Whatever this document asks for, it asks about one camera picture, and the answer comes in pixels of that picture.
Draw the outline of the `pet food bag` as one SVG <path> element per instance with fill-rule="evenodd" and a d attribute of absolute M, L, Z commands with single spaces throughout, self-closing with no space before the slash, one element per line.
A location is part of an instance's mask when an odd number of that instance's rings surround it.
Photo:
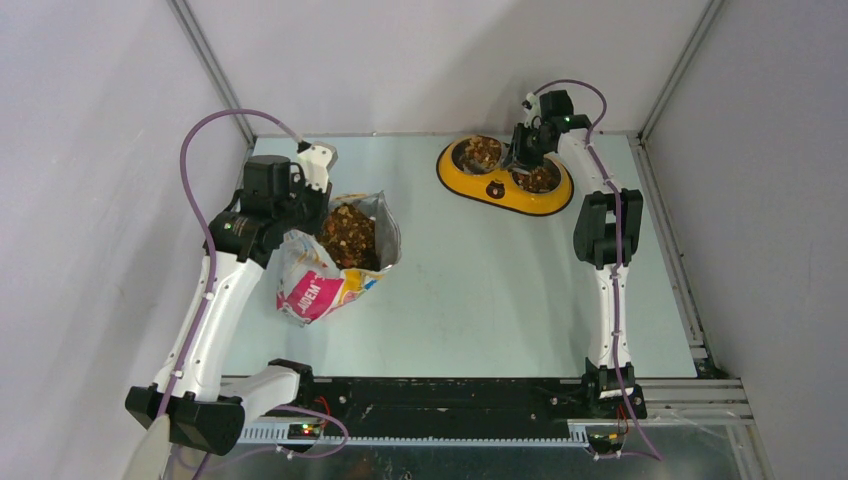
<path fill-rule="evenodd" d="M 285 235 L 279 250 L 280 280 L 276 308 L 293 321 L 308 325 L 349 304 L 371 289 L 401 259 L 401 232 L 383 191 L 351 194 L 330 201 L 329 213 L 349 203 L 376 222 L 380 269 L 339 269 L 318 243 L 300 231 Z"/>

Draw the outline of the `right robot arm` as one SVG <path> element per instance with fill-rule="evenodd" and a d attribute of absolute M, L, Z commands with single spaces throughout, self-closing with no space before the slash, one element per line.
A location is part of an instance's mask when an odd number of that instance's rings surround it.
<path fill-rule="evenodd" d="M 639 190 L 622 187 L 605 166 L 592 140 L 600 121 L 575 112 L 565 84 L 552 81 L 525 97 L 525 119 L 514 128 L 502 165 L 530 173 L 556 155 L 584 194 L 573 247 L 577 259 L 594 274 L 598 312 L 580 385 L 549 397 L 557 408 L 613 418 L 631 409 L 637 392 L 626 287 L 639 246 L 644 199 Z"/>

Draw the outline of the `yellow double pet bowl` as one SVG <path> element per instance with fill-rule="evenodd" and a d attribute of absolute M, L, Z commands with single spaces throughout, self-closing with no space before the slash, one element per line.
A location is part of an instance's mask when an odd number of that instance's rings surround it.
<path fill-rule="evenodd" d="M 507 150 L 493 137 L 461 137 L 440 153 L 437 177 L 456 195 L 528 216 L 553 215 L 571 203 L 574 182 L 560 161 L 548 155 L 528 173 L 510 171 L 495 158 Z"/>

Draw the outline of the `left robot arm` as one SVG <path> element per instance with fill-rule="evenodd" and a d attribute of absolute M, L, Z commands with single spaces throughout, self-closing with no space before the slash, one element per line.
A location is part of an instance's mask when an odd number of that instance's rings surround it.
<path fill-rule="evenodd" d="M 281 406 L 304 416 L 315 388 L 310 367 L 272 360 L 260 372 L 222 383 L 223 364 L 247 300 L 273 251 L 291 230 L 315 233 L 328 213 L 329 170 L 337 155 L 314 144 L 294 162 L 275 155 L 244 166 L 244 185 L 207 226 L 201 274 L 169 356 L 148 387 L 133 386 L 126 410 L 146 429 L 161 415 L 167 443 L 223 456 L 243 428 Z"/>

